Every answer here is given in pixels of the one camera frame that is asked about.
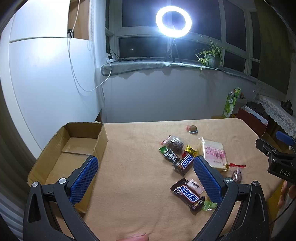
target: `spider plant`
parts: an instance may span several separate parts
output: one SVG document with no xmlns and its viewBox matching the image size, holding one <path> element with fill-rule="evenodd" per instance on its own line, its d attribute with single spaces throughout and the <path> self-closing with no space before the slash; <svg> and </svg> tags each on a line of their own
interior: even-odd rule
<svg viewBox="0 0 296 241">
<path fill-rule="evenodd" d="M 203 51 L 196 54 L 196 56 L 198 57 L 198 61 L 203 66 L 209 67 L 209 60 L 214 59 L 214 58 L 218 58 L 218 66 L 220 65 L 220 63 L 223 66 L 222 49 L 226 49 L 226 47 L 217 47 L 217 44 L 214 44 L 209 36 L 208 36 L 208 38 L 210 40 L 210 42 L 209 42 L 210 45 L 208 46 L 208 50 L 202 49 Z"/>
</svg>

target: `white lace doily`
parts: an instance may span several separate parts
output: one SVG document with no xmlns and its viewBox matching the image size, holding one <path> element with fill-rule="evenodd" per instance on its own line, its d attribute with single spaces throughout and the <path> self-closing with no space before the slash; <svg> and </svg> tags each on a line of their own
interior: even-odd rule
<svg viewBox="0 0 296 241">
<path fill-rule="evenodd" d="M 262 104 L 266 113 L 277 122 L 289 136 L 296 138 L 296 118 L 289 115 L 278 100 L 257 94 L 257 104 Z"/>
</svg>

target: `metal bolt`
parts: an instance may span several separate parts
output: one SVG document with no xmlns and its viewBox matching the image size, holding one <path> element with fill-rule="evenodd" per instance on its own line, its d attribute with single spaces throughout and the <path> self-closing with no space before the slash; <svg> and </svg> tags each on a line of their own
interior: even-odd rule
<svg viewBox="0 0 296 241">
<path fill-rule="evenodd" d="M 259 187 L 259 186 L 260 186 L 260 183 L 259 183 L 258 181 L 254 181 L 253 184 L 254 184 L 254 186 L 256 186 L 256 187 Z"/>
<path fill-rule="evenodd" d="M 33 183 L 32 183 L 32 187 L 37 187 L 38 184 L 39 184 L 38 182 L 33 182 Z"/>
<path fill-rule="evenodd" d="M 226 178 L 225 181 L 226 181 L 227 183 L 233 183 L 233 180 L 232 180 L 230 177 Z"/>
<path fill-rule="evenodd" d="M 61 179 L 59 180 L 59 184 L 64 184 L 66 181 L 67 181 L 67 180 L 66 180 L 65 178 L 61 178 Z"/>
</svg>

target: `white cable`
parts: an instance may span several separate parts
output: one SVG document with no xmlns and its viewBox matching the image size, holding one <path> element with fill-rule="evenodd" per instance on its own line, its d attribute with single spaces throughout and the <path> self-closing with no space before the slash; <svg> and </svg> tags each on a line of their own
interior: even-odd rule
<svg viewBox="0 0 296 241">
<path fill-rule="evenodd" d="M 70 60 L 70 65 L 71 65 L 71 71 L 72 71 L 72 76 L 73 76 L 74 81 L 76 81 L 76 82 L 78 83 L 78 85 L 80 86 L 80 88 L 83 89 L 84 91 L 86 91 L 86 92 L 92 92 L 92 91 L 94 91 L 95 89 L 97 89 L 100 85 L 102 85 L 106 80 L 109 79 L 109 77 L 110 77 L 110 75 L 111 75 L 111 72 L 112 72 L 112 66 L 111 66 L 111 63 L 108 61 L 108 59 L 107 59 L 107 57 L 106 57 L 107 62 L 110 64 L 110 73 L 109 73 L 107 79 L 105 79 L 102 83 L 100 83 L 97 87 L 95 87 L 94 89 L 92 89 L 92 90 L 90 90 L 90 91 L 85 90 L 85 89 L 80 85 L 80 83 L 78 82 L 78 80 L 77 80 L 77 78 L 76 78 L 76 75 L 75 75 L 75 72 L 74 72 L 74 68 L 73 68 L 73 64 L 72 64 L 71 56 L 70 56 L 70 42 L 71 42 L 71 38 L 73 37 L 73 31 L 74 31 L 74 28 L 75 28 L 75 25 L 76 25 L 76 21 L 77 21 L 77 18 L 78 18 L 79 6 L 80 6 L 80 0 L 78 0 L 78 7 L 77 7 L 76 18 L 75 18 L 75 22 L 74 22 L 74 25 L 73 25 L 73 28 L 72 28 L 72 31 L 71 31 L 71 35 L 70 35 L 70 39 L 69 39 L 69 43 L 68 43 L 68 39 L 67 39 L 68 54 L 69 54 L 69 60 Z"/>
</svg>

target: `human hand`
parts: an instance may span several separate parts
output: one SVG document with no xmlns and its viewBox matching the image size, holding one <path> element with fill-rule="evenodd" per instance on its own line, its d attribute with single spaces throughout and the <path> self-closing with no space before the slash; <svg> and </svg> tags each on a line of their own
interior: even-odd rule
<svg viewBox="0 0 296 241">
<path fill-rule="evenodd" d="M 287 191 L 287 181 L 284 181 L 283 186 L 281 188 L 281 195 L 279 197 L 279 202 L 278 202 L 277 208 L 281 208 L 283 206 L 283 204 L 285 202 L 286 191 Z M 296 185 L 292 185 L 289 188 L 288 195 L 291 199 L 293 199 L 296 196 Z"/>
<path fill-rule="evenodd" d="M 148 234 L 144 233 L 144 234 L 135 234 L 127 239 L 120 239 L 117 241 L 148 241 L 149 237 Z"/>
</svg>

